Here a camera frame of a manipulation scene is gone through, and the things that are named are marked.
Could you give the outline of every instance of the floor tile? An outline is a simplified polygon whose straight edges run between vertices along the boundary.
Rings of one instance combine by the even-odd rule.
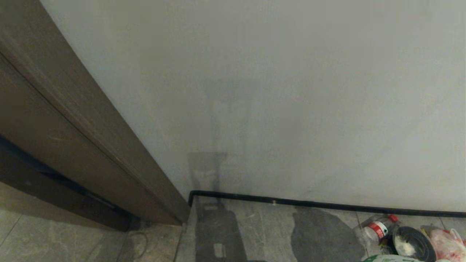
[[[0,247],[0,261],[113,262],[125,233],[23,215]]]
[[[21,214],[0,210],[0,246],[21,217]]]
[[[295,213],[297,213],[297,210],[294,206],[272,204],[262,204],[260,206],[266,261],[298,261],[292,244]]]
[[[364,249],[363,250],[363,256],[361,257],[361,259],[359,261],[363,261],[366,258],[368,258],[369,257],[369,251],[370,251],[371,254],[380,253],[380,247],[378,245],[371,246],[372,243],[368,243],[364,239],[363,231],[362,231],[362,229],[361,229],[361,227],[359,225],[357,227],[353,228],[353,233],[356,236],[356,239],[358,240],[359,244],[362,245],[363,249]]]
[[[264,228],[260,213],[263,203],[228,199],[222,201],[225,207],[236,215],[247,259],[265,260]]]
[[[466,218],[457,217],[442,217],[440,218],[445,226],[445,229],[454,228],[462,238],[466,238]]]
[[[176,262],[355,262],[367,255],[353,231],[355,212],[204,197],[194,203]]]
[[[416,229],[421,228],[421,226],[434,226],[443,229],[443,224],[439,217],[409,215],[397,215],[397,217],[401,221],[401,226],[408,226]]]
[[[172,262],[181,229],[154,224],[130,231],[118,262]]]
[[[193,262],[196,257],[197,196],[194,197],[188,222],[183,226],[175,262]]]

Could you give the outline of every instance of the red bottle cap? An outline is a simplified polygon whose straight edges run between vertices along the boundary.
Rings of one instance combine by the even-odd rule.
[[[388,216],[388,219],[390,219],[390,221],[392,221],[393,223],[398,222],[398,217],[395,216],[395,215],[393,215],[393,214],[392,214],[392,215],[389,215],[389,216]]]

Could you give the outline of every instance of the plastic bag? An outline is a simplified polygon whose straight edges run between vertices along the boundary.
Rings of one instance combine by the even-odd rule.
[[[435,229],[429,233],[437,259],[451,262],[466,262],[466,247],[456,230]]]

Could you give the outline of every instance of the green bag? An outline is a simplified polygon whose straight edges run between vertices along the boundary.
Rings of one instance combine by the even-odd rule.
[[[417,259],[400,255],[373,255],[363,262],[420,262]]]

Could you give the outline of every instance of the white wall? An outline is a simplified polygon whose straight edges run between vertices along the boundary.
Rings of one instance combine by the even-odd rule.
[[[41,1],[185,197],[466,211],[461,1]]]

